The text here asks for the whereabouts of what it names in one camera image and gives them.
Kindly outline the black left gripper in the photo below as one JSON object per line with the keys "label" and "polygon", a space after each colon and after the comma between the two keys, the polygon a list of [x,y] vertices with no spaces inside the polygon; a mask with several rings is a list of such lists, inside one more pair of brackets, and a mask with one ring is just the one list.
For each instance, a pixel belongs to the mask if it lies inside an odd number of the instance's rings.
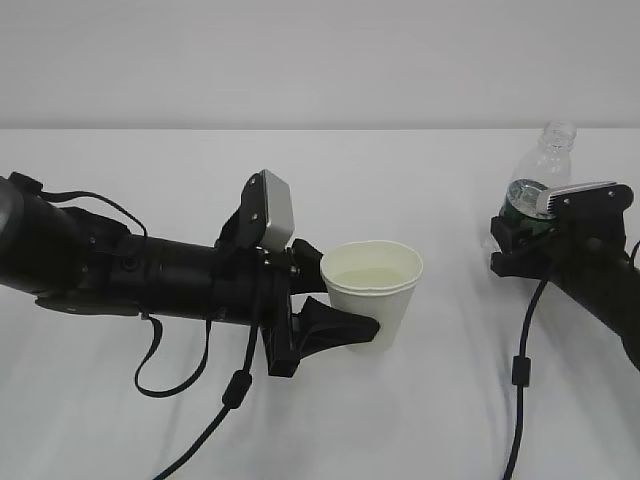
{"label": "black left gripper", "polygon": [[380,323],[308,297],[294,313],[291,297],[326,293],[323,254],[303,239],[280,253],[214,244],[212,302],[224,321],[246,324],[262,338],[267,372],[291,378],[300,361],[337,347],[374,340]]}

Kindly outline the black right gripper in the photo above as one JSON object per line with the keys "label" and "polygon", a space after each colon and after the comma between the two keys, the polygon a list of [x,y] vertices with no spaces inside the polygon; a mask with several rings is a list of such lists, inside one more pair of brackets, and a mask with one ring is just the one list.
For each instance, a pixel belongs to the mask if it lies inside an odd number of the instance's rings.
{"label": "black right gripper", "polygon": [[554,227],[553,221],[526,216],[493,217],[490,233],[499,250],[491,256],[491,270],[500,277],[527,279],[549,273],[564,291],[584,295],[630,293],[625,227],[617,237],[586,233],[575,226]]}

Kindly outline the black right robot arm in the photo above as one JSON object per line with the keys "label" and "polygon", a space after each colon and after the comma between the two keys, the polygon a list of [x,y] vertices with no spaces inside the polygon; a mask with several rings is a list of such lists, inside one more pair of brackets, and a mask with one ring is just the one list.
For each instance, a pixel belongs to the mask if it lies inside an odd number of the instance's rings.
{"label": "black right robot arm", "polygon": [[491,219],[499,250],[490,268],[499,277],[549,278],[567,296],[613,331],[639,366],[639,269],[625,252],[623,218],[560,221],[535,235]]}

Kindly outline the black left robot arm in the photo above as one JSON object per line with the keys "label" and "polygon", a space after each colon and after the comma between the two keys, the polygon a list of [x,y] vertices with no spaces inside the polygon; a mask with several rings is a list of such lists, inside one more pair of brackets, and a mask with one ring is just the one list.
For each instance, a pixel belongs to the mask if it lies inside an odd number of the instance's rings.
{"label": "black left robot arm", "polygon": [[293,235],[288,184],[269,170],[245,183],[211,246],[134,234],[13,173],[1,182],[1,282],[37,304],[75,315],[162,315],[256,326],[268,372],[372,341],[379,323],[318,300],[322,255]]}

